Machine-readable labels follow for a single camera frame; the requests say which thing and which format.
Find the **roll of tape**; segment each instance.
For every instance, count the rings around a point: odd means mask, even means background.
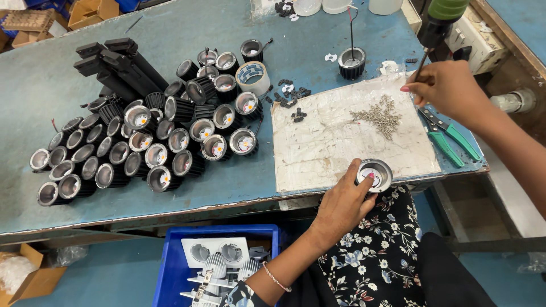
[[[252,84],[246,84],[254,76],[261,76],[261,78]],[[239,67],[235,73],[235,79],[242,92],[253,92],[256,96],[263,95],[271,85],[264,63],[258,61],[246,62]]]

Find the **workbench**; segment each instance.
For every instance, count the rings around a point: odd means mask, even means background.
[[[232,51],[242,63],[239,48],[244,40],[254,38],[265,43],[273,37],[274,42],[264,51],[264,63],[275,91],[278,80],[291,79],[297,87],[313,93],[374,78],[385,60],[404,63],[407,58],[422,58],[423,49],[402,11],[377,16],[367,10],[368,1],[356,5],[360,12],[353,22],[354,44],[366,50],[367,61],[366,72],[354,81],[339,75],[337,63],[324,60],[326,54],[339,54],[351,45],[347,14],[320,11],[293,22],[277,14],[251,14],[253,6],[248,0],[175,0],[0,54],[4,127],[0,136],[0,245],[78,233],[139,236],[141,233],[134,230],[206,220],[218,217],[219,209],[231,210],[231,214],[277,210],[278,200],[323,193],[325,189],[276,192],[267,102],[256,155],[235,155],[228,162],[208,163],[203,176],[186,180],[173,192],[153,193],[146,182],[134,179],[123,188],[99,190],[69,205],[45,208],[37,204],[36,192],[49,180],[48,174],[33,174],[28,161],[36,149],[47,147],[55,134],[51,119],[60,127],[76,116],[86,116],[89,111],[79,105],[98,96],[102,85],[94,76],[83,77],[72,67],[79,60],[75,49],[80,45],[131,37],[138,43],[139,52],[173,82],[178,65],[186,58],[195,60],[205,47]],[[416,68],[417,63],[407,65],[408,71]],[[458,124],[456,127],[481,152],[471,133]],[[451,139],[449,142],[462,154]],[[416,184],[488,170],[485,159],[477,163],[466,160],[466,165],[457,169],[436,151],[441,172],[400,182]]]

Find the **woman's right hand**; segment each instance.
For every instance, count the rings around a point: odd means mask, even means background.
[[[483,121],[483,115],[496,108],[476,83],[466,61],[443,61],[428,64],[415,82],[415,73],[400,91],[416,94],[420,107],[430,102],[440,113],[469,129]]]

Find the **green-handled pliers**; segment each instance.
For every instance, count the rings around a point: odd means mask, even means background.
[[[462,134],[453,126],[452,123],[449,125],[437,118],[432,111],[420,107],[419,113],[426,119],[426,123],[429,124],[429,132],[427,133],[432,141],[440,148],[440,150],[446,155],[449,160],[457,167],[461,168],[465,166],[461,158],[455,153],[455,151],[449,146],[444,135],[440,132],[442,128],[447,135],[449,135],[465,152],[474,160],[479,161],[480,155],[476,150],[470,145],[470,143],[462,136]]]

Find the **white paper sheet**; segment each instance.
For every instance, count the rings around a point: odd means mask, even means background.
[[[298,99],[287,109],[271,109],[277,192],[334,186],[353,158],[377,158],[393,170],[394,179],[441,171],[432,144],[408,93],[400,92],[405,73],[393,73]],[[371,123],[353,121],[351,111],[368,111],[383,94],[395,101],[393,115],[402,115],[393,140]],[[304,121],[291,117],[296,108]]]

